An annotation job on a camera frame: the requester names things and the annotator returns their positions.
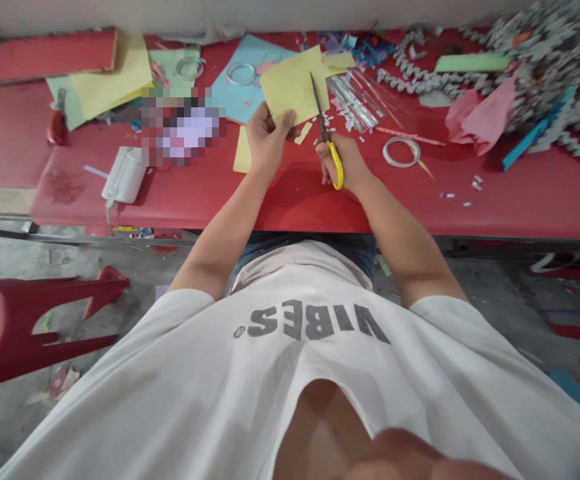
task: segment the metal ring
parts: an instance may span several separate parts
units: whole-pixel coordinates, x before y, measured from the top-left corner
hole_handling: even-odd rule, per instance
[[[408,145],[408,147],[410,147],[410,150],[412,150],[412,154],[415,156],[415,159],[412,160],[412,162],[400,163],[400,162],[392,160],[392,157],[388,153],[388,146],[390,146],[391,143],[398,142],[398,141],[404,142],[406,145]],[[412,139],[409,139],[406,137],[394,137],[394,138],[391,138],[390,140],[388,140],[388,142],[383,146],[383,158],[385,158],[386,162],[388,162],[388,164],[392,165],[393,167],[398,167],[398,168],[412,167],[414,164],[416,164],[421,159],[421,148],[419,147],[419,144]]]
[[[252,70],[252,77],[250,77],[246,80],[234,80],[234,78],[232,78],[232,76],[234,75],[235,70],[243,68],[243,67]],[[255,73],[254,66],[252,66],[252,64],[246,63],[246,62],[233,63],[232,65],[230,65],[230,68],[228,68],[228,72],[226,74],[226,76],[228,77],[228,81],[234,85],[249,85],[255,80],[255,75],[256,75],[256,73]]]
[[[181,70],[186,66],[190,65],[191,63],[197,64],[197,72],[194,75],[186,75],[181,72]],[[198,57],[186,57],[184,59],[179,60],[175,70],[177,71],[177,75],[180,76],[184,80],[196,80],[200,76],[203,75],[203,60]]]

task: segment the scissors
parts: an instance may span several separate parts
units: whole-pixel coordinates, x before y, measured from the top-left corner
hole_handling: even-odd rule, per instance
[[[321,141],[325,142],[325,144],[330,149],[330,155],[332,155],[332,160],[335,161],[335,166],[337,168],[337,183],[332,183],[335,187],[335,190],[341,190],[343,187],[343,165],[341,164],[341,158],[339,158],[339,152],[337,152],[337,148],[330,140],[330,136],[328,135],[328,130],[325,129],[325,122],[323,121],[323,112],[321,110],[321,104],[319,103],[319,94],[317,93],[317,84],[315,83],[315,78],[312,76],[312,72],[310,72],[310,80],[312,80],[312,90],[315,92],[315,100],[317,101],[317,108],[319,109],[319,114],[317,117],[319,118],[319,126],[321,128]]]
[[[57,109],[52,112],[50,125],[48,125],[48,143],[50,145],[58,145],[62,147],[67,144],[67,128],[65,126],[65,88],[63,87],[59,89],[56,108]]]

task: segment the person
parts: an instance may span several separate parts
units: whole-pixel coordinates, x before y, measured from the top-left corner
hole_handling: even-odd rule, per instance
[[[293,120],[258,108],[250,171],[168,292],[0,479],[580,478],[579,404],[470,305],[355,140],[331,134],[403,306],[374,294],[367,239],[247,244]]]

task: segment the red plastic chair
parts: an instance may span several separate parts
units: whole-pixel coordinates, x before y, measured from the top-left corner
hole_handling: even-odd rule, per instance
[[[90,298],[83,319],[114,302],[130,280],[106,266],[97,280],[76,277],[43,280],[0,280],[0,382],[112,345],[118,335],[57,343],[56,332],[32,334],[36,322],[51,308]]]

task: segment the white t-shirt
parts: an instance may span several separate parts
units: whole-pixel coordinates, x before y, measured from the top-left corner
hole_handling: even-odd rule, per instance
[[[368,434],[414,432],[514,478],[580,478],[580,406],[470,304],[410,310],[306,241],[230,296],[166,293],[66,394],[0,479],[270,479],[303,388],[341,388]]]

